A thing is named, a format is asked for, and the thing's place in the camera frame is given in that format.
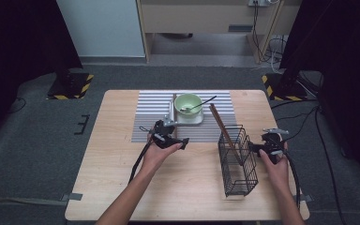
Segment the grey tape strip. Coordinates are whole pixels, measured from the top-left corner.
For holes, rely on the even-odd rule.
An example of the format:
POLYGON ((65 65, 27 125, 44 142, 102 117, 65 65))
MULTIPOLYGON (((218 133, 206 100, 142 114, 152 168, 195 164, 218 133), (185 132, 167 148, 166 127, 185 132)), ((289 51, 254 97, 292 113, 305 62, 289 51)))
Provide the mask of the grey tape strip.
POLYGON ((293 198, 294 198, 296 201, 299 201, 299 202, 309 203, 309 202, 314 201, 314 199, 312 198, 311 195, 301 194, 299 197, 298 197, 297 195, 293 195, 293 198))
POLYGON ((69 200, 80 201, 82 197, 83 195, 81 193, 69 193, 69 194, 64 194, 61 198, 61 201, 63 202, 67 202, 69 200))

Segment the grey striped placemat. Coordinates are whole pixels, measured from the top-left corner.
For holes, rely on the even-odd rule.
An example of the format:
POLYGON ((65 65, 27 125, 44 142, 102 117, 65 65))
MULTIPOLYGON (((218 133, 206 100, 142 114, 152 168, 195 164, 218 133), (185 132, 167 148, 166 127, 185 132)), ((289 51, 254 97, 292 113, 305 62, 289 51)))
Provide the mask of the grey striped placemat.
MULTIPOLYGON (((144 143, 146 132, 141 127, 150 128, 157 120, 165 115, 169 116, 170 101, 173 94, 177 96, 185 93, 193 93, 205 101, 213 96, 217 112, 224 125, 236 125, 233 102, 229 90, 142 90, 139 93, 135 121, 133 125, 131 141, 144 143)), ((203 121, 197 126, 178 126, 172 135, 178 139, 189 138, 191 143, 215 143, 220 135, 218 124, 211 114, 209 103, 202 106, 203 121)))

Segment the white power strip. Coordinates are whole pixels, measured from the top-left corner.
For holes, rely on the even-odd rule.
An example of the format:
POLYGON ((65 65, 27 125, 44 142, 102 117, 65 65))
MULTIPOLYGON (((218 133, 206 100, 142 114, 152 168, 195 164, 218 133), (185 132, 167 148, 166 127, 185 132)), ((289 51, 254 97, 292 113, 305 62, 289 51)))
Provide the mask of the white power strip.
POLYGON ((248 0, 250 7, 269 7, 272 4, 272 0, 248 0))

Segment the person's right hand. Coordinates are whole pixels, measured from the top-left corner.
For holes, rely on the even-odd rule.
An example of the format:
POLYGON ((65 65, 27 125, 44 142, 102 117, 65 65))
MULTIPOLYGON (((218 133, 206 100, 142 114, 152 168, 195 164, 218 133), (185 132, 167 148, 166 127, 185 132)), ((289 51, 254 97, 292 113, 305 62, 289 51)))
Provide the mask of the person's right hand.
POLYGON ((286 156, 284 154, 279 154, 277 156, 277 163, 273 163, 262 149, 259 153, 274 190, 281 192, 289 190, 289 165, 286 156))

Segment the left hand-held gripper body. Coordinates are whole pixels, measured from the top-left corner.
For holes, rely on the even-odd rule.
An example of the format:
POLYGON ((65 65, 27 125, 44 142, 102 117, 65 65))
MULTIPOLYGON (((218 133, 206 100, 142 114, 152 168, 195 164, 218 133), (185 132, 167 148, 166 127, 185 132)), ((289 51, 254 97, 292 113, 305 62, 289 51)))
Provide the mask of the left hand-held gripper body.
POLYGON ((176 123, 168 115, 156 121, 151 131, 151 138, 154 143, 160 148, 167 148, 180 143, 181 140, 172 136, 175 126, 176 123))

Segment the white square plate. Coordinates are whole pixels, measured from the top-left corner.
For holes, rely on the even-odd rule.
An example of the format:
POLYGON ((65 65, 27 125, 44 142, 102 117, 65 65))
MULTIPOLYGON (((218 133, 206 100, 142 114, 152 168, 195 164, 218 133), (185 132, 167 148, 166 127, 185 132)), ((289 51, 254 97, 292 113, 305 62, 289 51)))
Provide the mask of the white square plate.
MULTIPOLYGON (((172 120, 172 101, 170 101, 169 117, 172 120)), ((174 123, 177 126, 197 126, 203 122, 203 110, 200 110, 193 118, 186 118, 183 115, 177 114, 174 123)))

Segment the person's left hand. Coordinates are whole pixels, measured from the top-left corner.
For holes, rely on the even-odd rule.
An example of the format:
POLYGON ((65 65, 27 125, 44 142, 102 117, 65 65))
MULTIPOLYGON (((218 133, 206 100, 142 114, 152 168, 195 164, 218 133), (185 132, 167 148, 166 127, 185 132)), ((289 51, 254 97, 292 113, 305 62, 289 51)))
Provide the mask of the person's left hand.
POLYGON ((155 143, 152 143, 143 156, 140 172, 145 174, 154 174, 165 159, 170 154, 179 150, 182 146, 183 144, 176 143, 167 148, 160 148, 155 143))

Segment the white panel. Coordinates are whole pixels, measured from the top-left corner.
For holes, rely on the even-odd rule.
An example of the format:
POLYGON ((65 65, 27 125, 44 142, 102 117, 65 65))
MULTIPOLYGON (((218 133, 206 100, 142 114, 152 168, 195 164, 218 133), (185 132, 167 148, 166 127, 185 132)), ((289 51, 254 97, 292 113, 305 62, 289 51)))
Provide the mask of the white panel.
POLYGON ((79 56, 144 57, 136 0, 56 0, 79 56))

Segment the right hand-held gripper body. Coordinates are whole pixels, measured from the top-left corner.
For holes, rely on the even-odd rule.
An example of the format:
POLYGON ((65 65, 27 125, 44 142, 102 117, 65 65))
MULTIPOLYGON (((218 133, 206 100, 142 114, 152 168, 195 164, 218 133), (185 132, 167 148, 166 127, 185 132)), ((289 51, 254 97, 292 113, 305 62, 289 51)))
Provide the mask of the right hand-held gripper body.
POLYGON ((277 155, 285 152, 284 141, 281 139, 281 134, 288 134, 288 130, 280 128, 264 128, 262 140, 264 141, 263 151, 269 156, 270 160, 277 164, 277 155))

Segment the black stand with striped base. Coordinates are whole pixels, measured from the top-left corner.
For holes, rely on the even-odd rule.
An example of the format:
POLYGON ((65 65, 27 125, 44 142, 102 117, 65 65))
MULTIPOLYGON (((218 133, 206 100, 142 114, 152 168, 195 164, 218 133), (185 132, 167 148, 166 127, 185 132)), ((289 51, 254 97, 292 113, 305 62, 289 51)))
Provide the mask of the black stand with striped base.
POLYGON ((322 17, 331 0, 302 0, 285 48, 282 74, 268 73, 263 82, 270 99, 306 98, 307 93, 297 82, 299 72, 307 65, 314 38, 318 36, 322 17))
POLYGON ((71 72, 57 58, 51 59, 56 78, 48 91, 48 99, 83 98, 94 76, 84 72, 71 72))

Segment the black wire mesh basket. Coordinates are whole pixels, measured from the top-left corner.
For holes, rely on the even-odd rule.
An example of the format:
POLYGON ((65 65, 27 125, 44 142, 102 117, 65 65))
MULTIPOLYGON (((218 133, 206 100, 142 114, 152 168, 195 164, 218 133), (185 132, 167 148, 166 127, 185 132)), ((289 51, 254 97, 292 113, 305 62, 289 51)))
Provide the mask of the black wire mesh basket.
POLYGON ((258 184, 255 157, 248 147, 249 136, 242 125, 225 128, 232 144, 223 133, 217 142, 224 193, 226 197, 247 196, 258 184))

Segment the dark curtain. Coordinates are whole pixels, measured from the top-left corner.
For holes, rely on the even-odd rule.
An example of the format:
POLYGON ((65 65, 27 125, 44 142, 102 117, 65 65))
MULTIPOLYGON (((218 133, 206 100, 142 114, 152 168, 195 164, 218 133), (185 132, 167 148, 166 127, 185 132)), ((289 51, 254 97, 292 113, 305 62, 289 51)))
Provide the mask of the dark curtain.
POLYGON ((56 0, 0 0, 0 123, 22 83, 82 64, 56 0))
POLYGON ((360 164, 360 0, 302 0, 280 66, 321 72, 328 122, 360 164))

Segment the light green bowl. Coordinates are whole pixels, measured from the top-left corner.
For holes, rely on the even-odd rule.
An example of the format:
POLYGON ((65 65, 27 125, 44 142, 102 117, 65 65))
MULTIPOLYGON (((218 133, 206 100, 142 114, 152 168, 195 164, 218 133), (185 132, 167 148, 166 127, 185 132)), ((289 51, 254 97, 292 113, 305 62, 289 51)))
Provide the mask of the light green bowl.
POLYGON ((175 105, 175 109, 178 112, 178 114, 183 115, 186 118, 193 118, 202 109, 202 106, 192 110, 191 112, 180 112, 180 109, 186 104, 195 105, 195 104, 199 104, 201 102, 202 102, 202 100, 199 96, 192 94, 192 93, 185 93, 185 94, 181 94, 176 97, 174 105, 175 105))

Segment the light wooden desk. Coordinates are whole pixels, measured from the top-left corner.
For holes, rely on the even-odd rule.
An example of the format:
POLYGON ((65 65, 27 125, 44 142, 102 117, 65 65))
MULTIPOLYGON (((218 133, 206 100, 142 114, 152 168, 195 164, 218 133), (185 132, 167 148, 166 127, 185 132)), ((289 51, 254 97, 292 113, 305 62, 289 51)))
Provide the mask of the light wooden desk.
POLYGON ((272 0, 250 7, 248 0, 136 0, 144 52, 155 34, 245 34, 255 61, 265 60, 273 36, 290 34, 302 0, 272 0))

